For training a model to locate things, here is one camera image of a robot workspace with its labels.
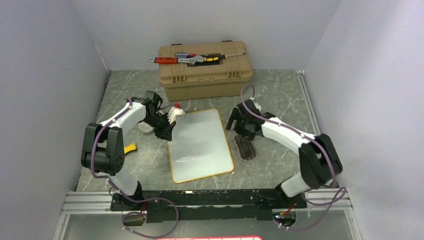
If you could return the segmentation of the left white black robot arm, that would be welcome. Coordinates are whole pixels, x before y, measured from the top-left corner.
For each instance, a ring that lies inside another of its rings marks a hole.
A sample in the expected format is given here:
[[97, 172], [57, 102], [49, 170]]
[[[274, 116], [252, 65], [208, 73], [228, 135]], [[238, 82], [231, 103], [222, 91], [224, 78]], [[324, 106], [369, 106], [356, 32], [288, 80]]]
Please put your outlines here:
[[143, 205], [144, 196], [141, 183], [124, 168], [124, 137], [138, 123], [146, 123], [158, 139], [172, 141], [176, 121], [168, 113], [160, 113], [162, 103], [156, 92], [147, 91], [144, 97], [128, 98], [113, 116], [88, 124], [84, 131], [81, 165], [91, 171], [93, 178], [105, 179], [131, 210]]

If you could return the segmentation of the yellow framed whiteboard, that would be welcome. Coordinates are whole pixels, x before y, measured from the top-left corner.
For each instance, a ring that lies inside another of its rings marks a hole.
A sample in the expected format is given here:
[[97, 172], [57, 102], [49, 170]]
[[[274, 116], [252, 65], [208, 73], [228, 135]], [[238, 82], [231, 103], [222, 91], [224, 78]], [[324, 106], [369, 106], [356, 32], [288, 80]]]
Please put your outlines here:
[[171, 177], [178, 184], [228, 174], [235, 168], [221, 115], [216, 108], [178, 117], [168, 152]]

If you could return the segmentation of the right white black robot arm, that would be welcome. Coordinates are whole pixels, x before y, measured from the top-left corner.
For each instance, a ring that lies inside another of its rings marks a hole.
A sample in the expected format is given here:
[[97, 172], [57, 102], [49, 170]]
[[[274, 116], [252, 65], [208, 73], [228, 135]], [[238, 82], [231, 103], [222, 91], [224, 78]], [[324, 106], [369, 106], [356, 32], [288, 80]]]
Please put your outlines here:
[[297, 154], [300, 170], [275, 188], [276, 203], [282, 208], [289, 207], [295, 196], [323, 187], [343, 171], [335, 146], [327, 134], [306, 133], [270, 112], [261, 113], [252, 99], [232, 109], [225, 128], [234, 130], [237, 137], [247, 141], [253, 141], [257, 136], [271, 139]]

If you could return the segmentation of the dark brown scrubbing pad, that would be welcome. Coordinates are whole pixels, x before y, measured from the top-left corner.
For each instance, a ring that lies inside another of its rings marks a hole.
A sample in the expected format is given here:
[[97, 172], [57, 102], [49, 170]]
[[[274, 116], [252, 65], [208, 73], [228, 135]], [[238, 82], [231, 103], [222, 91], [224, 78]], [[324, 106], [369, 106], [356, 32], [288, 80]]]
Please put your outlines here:
[[257, 149], [252, 140], [237, 134], [234, 142], [241, 160], [247, 164], [251, 164], [258, 156]]

